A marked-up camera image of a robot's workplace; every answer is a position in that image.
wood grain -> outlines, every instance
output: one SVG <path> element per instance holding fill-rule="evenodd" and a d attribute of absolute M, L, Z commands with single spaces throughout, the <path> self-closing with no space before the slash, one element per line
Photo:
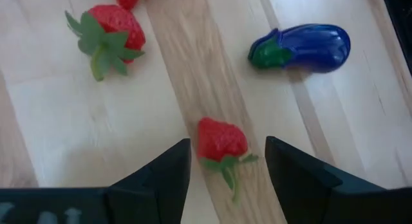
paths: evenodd
<path fill-rule="evenodd" d="M 48 6 L 44 1 L 53 1 Z M 0 187 L 109 185 L 210 116 L 262 156 L 274 135 L 386 188 L 412 185 L 412 77 L 383 0 L 141 0 L 146 55 L 96 83 L 63 12 L 115 0 L 0 0 Z M 350 58 L 326 75 L 257 72 L 273 28 L 342 26 Z M 193 152 L 182 223 L 286 223 L 265 161 L 239 168 L 241 203 Z"/>
<path fill-rule="evenodd" d="M 209 116 L 238 125 L 260 154 L 218 27 L 207 0 L 146 0 L 183 117 L 196 143 L 196 124 Z M 283 223 L 264 161 L 239 168 L 241 203 L 220 175 L 204 173 L 221 223 Z"/>
<path fill-rule="evenodd" d="M 0 187 L 36 187 L 37 180 L 0 72 Z"/>
<path fill-rule="evenodd" d="M 397 160 L 397 152 L 410 156 L 411 140 L 404 134 L 412 131 L 406 99 L 410 94 L 402 88 L 411 76 L 403 73 L 406 82 L 398 79 L 397 72 L 405 71 L 399 68 L 405 60 L 399 52 L 389 54 L 391 49 L 382 38 L 385 32 L 378 26 L 382 19 L 373 15 L 370 0 L 270 1 L 282 28 L 332 23 L 351 37 L 351 55 L 341 69 L 304 79 L 309 100 L 303 90 L 295 90 L 298 103 L 314 105 L 315 113 L 304 117 L 306 126 L 317 126 L 310 121 L 317 116 L 338 167 L 384 187 L 407 185 L 410 167 L 402 166 L 406 157 Z M 393 64 L 390 56 L 401 63 Z"/>

wood plank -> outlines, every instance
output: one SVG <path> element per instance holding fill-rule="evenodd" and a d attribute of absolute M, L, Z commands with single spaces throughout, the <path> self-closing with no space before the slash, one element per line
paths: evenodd
<path fill-rule="evenodd" d="M 384 0 L 368 0 L 371 11 L 374 15 L 377 26 L 379 27 L 388 55 L 392 61 L 392 65 L 397 76 L 400 89 L 405 99 L 406 106 L 409 109 L 409 114 L 412 116 L 412 80 L 411 73 L 405 61 L 405 56 L 402 53 L 400 44 L 393 28 L 391 19 L 388 14 Z M 396 135 L 403 137 L 397 138 L 401 142 L 408 138 L 408 128 L 401 129 L 396 132 Z M 397 144 L 395 149 L 395 159 L 401 169 L 402 177 L 405 178 L 406 184 L 412 186 L 412 149 L 404 144 Z"/>
<path fill-rule="evenodd" d="M 196 141 L 199 119 L 210 116 L 240 126 L 251 150 L 260 154 L 208 0 L 146 0 L 146 5 L 191 138 Z M 285 222 L 263 160 L 240 167 L 239 205 L 220 175 L 204 174 L 221 223 Z"/>
<path fill-rule="evenodd" d="M 373 16 L 368 0 L 271 2 L 283 28 L 332 23 L 348 31 L 352 51 L 347 63 L 304 81 L 314 115 L 338 167 L 387 188 L 405 186 L 410 172 L 402 164 L 411 156 L 406 133 L 412 131 L 405 88 L 411 77 L 402 77 L 406 85 L 397 78 L 403 69 L 393 64 L 377 25 L 381 21 L 376 22 L 380 18 Z"/>
<path fill-rule="evenodd" d="M 0 187 L 36 187 L 32 162 L 1 71 L 0 111 Z"/>
<path fill-rule="evenodd" d="M 265 151 L 266 136 L 274 135 L 313 155 L 286 72 L 258 72 L 247 60 L 250 45 L 270 31 L 261 2 L 209 0 L 261 152 Z"/>
<path fill-rule="evenodd" d="M 134 13 L 146 34 L 146 54 L 129 65 L 130 76 L 112 74 L 100 83 L 91 76 L 64 11 L 79 18 L 96 4 L 113 3 L 8 0 L 0 8 L 0 69 L 8 87 L 0 82 L 0 153 L 17 155 L 3 161 L 1 154 L 2 185 L 31 186 L 14 111 L 41 187 L 111 185 L 188 137 L 144 4 Z M 182 217 L 182 223 L 194 222 L 218 222 L 196 160 Z"/>

eggplant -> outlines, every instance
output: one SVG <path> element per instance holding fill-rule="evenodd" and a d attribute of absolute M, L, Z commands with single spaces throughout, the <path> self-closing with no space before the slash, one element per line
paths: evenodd
<path fill-rule="evenodd" d="M 341 67 L 350 52 L 348 33 L 336 25 L 304 24 L 277 28 L 255 41 L 248 60 L 259 69 L 302 66 L 328 73 Z"/>

blue eggplant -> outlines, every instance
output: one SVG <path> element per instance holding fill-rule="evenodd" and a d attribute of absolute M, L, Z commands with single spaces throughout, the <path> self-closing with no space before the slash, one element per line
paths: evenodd
<path fill-rule="evenodd" d="M 304 24 L 272 30 L 250 47 L 248 59 L 259 69 L 303 66 L 328 73 L 341 67 L 350 52 L 350 38 L 330 24 Z"/>

strawberry stem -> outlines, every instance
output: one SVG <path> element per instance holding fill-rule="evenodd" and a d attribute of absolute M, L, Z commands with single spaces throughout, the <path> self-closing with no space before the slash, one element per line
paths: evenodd
<path fill-rule="evenodd" d="M 232 197 L 232 201 L 233 203 L 238 203 L 239 201 L 239 181 L 238 178 L 236 177 L 236 171 L 234 167 L 230 167 L 229 168 L 229 173 L 233 178 L 233 197 Z"/>
<path fill-rule="evenodd" d="M 97 60 L 100 57 L 100 55 L 103 53 L 104 47 L 100 45 L 97 50 L 93 53 L 91 56 L 91 61 L 90 61 L 90 68 L 91 72 L 96 79 L 96 81 L 100 82 L 104 79 L 102 72 L 97 66 Z"/>

